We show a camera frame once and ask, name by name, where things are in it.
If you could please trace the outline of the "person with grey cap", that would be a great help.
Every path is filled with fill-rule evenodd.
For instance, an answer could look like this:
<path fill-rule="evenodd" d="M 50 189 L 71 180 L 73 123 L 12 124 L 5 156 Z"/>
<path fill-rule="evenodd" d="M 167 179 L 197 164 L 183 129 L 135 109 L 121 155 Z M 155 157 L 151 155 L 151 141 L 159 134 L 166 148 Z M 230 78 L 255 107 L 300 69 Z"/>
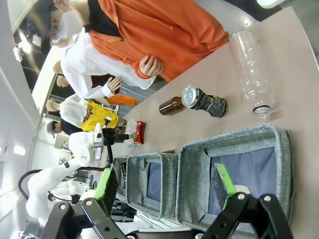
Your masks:
<path fill-rule="evenodd" d="M 55 138 L 55 135 L 58 133 L 65 133 L 67 135 L 71 135 L 73 133 L 82 132 L 83 130 L 79 127 L 76 127 L 70 123 L 68 123 L 65 120 L 59 120 L 59 121 L 51 121 L 46 126 L 47 133 L 52 135 L 53 138 Z"/>

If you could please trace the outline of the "orange sleeved forearm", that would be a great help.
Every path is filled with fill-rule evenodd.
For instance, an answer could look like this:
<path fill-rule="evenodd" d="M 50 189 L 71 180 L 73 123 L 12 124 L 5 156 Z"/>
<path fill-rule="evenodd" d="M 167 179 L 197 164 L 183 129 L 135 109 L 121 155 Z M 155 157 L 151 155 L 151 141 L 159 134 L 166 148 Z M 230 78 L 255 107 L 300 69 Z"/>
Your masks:
<path fill-rule="evenodd" d="M 138 104 L 138 100 L 129 96 L 124 96 L 120 94 L 115 94 L 111 97 L 105 97 L 105 99 L 111 105 L 127 105 L 127 106 L 134 106 Z"/>

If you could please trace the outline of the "hand of orange jacket person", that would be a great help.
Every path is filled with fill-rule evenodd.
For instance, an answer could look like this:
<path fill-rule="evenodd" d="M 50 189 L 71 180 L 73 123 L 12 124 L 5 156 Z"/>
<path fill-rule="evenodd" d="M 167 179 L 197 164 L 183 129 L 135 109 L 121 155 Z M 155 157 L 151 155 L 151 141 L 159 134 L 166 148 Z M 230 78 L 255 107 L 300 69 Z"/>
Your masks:
<path fill-rule="evenodd" d="M 139 69 L 145 76 L 157 76 L 164 70 L 164 63 L 155 56 L 145 56 L 140 61 Z"/>

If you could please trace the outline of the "large clear plastic bottle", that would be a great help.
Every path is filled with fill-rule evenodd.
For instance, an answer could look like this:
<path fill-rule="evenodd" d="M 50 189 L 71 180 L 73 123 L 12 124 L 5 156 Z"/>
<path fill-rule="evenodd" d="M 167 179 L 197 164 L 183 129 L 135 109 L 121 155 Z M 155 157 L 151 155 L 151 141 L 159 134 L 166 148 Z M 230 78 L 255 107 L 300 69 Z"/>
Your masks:
<path fill-rule="evenodd" d="M 269 81 L 268 67 L 264 64 L 251 32 L 243 30 L 231 35 L 229 47 L 241 83 L 241 99 L 254 116 L 271 116 L 274 94 Z"/>

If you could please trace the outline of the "crushed clear plastic bottle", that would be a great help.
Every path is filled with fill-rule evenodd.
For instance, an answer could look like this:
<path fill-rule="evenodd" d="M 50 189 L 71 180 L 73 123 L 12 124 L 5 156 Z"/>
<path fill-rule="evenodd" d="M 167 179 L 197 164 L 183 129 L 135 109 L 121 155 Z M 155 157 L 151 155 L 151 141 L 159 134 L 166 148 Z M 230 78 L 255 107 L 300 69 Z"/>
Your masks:
<path fill-rule="evenodd" d="M 125 134 L 129 136 L 129 139 L 124 140 L 124 144 L 127 148 L 132 148 L 134 139 L 136 138 L 137 121 L 130 119 L 127 120 Z"/>

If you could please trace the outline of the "person in white coat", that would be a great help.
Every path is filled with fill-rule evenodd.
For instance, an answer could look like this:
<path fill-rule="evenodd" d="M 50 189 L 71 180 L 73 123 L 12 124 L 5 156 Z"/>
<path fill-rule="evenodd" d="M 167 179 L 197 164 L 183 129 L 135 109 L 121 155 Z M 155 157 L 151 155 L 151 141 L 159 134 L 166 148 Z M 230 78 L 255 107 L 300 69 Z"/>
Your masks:
<path fill-rule="evenodd" d="M 150 87 L 156 78 L 138 76 L 131 66 L 100 53 L 93 46 L 90 33 L 119 36 L 116 25 L 102 11 L 98 0 L 37 0 L 29 22 L 34 25 L 34 36 L 40 39 L 37 45 L 42 53 L 47 53 L 51 46 L 62 48 L 62 73 L 82 98 L 113 96 L 107 86 L 110 77 L 119 77 L 121 83 L 141 89 Z"/>

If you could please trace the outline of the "black patterned drink can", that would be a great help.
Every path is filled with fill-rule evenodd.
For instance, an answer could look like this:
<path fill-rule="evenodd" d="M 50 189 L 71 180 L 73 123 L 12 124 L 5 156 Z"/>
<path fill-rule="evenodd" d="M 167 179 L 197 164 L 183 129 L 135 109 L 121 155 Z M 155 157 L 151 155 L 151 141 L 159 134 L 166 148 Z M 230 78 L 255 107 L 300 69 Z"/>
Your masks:
<path fill-rule="evenodd" d="M 193 110 L 203 110 L 214 118 L 221 118 L 227 112 L 227 102 L 224 98 L 207 95 L 199 87 L 189 85 L 181 94 L 182 104 Z"/>

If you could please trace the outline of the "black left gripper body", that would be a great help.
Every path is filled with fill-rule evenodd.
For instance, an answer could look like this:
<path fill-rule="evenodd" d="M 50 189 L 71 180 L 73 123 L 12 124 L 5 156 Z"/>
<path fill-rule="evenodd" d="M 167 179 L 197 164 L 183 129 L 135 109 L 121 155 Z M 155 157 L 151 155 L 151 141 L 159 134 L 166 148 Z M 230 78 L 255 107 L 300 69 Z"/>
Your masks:
<path fill-rule="evenodd" d="M 125 140 L 130 138 L 128 134 L 116 133 L 114 128 L 103 128 L 103 137 L 105 145 L 123 143 Z"/>

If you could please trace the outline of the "brown glass bottle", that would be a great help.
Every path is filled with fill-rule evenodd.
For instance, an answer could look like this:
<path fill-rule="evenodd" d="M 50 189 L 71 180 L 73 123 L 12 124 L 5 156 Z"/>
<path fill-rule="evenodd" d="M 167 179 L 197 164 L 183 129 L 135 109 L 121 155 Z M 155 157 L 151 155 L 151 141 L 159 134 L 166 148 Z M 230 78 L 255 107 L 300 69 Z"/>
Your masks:
<path fill-rule="evenodd" d="M 184 108 L 185 106 L 182 104 L 181 97 L 173 97 L 170 100 L 160 104 L 159 113 L 163 116 L 171 116 L 184 110 Z"/>

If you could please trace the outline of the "large grey fabric basket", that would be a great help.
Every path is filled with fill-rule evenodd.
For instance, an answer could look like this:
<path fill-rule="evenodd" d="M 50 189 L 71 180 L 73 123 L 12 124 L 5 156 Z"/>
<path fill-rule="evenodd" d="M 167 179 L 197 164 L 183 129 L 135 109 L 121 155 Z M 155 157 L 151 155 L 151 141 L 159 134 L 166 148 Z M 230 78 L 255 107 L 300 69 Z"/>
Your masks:
<path fill-rule="evenodd" d="M 294 192 L 294 157 L 289 131 L 261 124 L 185 144 L 179 153 L 176 219 L 207 229 L 220 213 L 211 187 L 215 163 L 224 164 L 232 182 L 260 197 L 275 194 L 288 219 Z"/>

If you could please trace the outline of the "hand of white coat person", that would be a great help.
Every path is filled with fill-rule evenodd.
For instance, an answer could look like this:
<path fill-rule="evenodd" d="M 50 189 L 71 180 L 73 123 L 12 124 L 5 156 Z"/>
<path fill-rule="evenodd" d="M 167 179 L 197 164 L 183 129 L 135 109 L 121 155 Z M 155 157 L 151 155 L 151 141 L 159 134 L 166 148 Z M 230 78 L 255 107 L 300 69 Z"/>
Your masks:
<path fill-rule="evenodd" d="M 121 82 L 122 80 L 119 77 L 115 77 L 115 78 L 110 77 L 108 79 L 107 86 L 113 95 L 121 87 Z"/>

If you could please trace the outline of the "crushed red can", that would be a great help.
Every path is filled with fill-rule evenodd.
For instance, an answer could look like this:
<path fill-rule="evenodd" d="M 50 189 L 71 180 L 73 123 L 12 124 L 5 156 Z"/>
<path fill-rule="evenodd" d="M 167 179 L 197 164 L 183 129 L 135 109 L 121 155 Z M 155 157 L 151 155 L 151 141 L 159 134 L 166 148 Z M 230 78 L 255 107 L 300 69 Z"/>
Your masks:
<path fill-rule="evenodd" d="M 136 127 L 136 132 L 135 132 L 136 137 L 133 139 L 134 144 L 143 145 L 145 128 L 146 128 L 145 122 L 137 121 L 137 127 Z"/>

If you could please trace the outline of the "person in orange jacket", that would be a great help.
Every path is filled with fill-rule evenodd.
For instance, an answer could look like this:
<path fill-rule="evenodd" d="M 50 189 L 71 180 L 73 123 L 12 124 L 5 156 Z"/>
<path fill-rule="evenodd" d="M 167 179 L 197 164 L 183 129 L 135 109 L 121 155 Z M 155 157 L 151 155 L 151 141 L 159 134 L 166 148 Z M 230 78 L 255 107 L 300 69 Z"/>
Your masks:
<path fill-rule="evenodd" d="M 98 0 L 119 36 L 90 33 L 102 54 L 130 65 L 155 56 L 164 63 L 159 75 L 170 82 L 228 42 L 221 23 L 193 0 Z"/>

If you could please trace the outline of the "person in yellow jacket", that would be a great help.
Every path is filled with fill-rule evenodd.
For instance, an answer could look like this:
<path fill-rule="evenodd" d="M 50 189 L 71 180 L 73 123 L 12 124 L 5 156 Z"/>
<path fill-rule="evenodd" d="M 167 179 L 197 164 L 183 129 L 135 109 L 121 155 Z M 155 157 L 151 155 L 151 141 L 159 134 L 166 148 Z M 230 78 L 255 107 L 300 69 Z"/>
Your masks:
<path fill-rule="evenodd" d="M 119 122 L 116 113 L 85 99 L 66 99 L 60 104 L 59 111 L 63 120 L 83 131 L 94 131 L 97 123 L 115 128 Z"/>

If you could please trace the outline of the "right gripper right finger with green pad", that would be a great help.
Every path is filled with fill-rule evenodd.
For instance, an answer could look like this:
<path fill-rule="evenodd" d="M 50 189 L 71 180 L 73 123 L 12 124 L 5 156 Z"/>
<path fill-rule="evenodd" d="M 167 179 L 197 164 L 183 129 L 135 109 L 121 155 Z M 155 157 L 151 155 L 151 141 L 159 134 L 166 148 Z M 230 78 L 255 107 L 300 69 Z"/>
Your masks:
<path fill-rule="evenodd" d="M 258 239 L 294 239 L 274 194 L 255 198 L 237 191 L 223 164 L 215 163 L 212 173 L 221 212 L 204 233 L 204 239 L 230 239 L 240 223 L 250 224 Z"/>

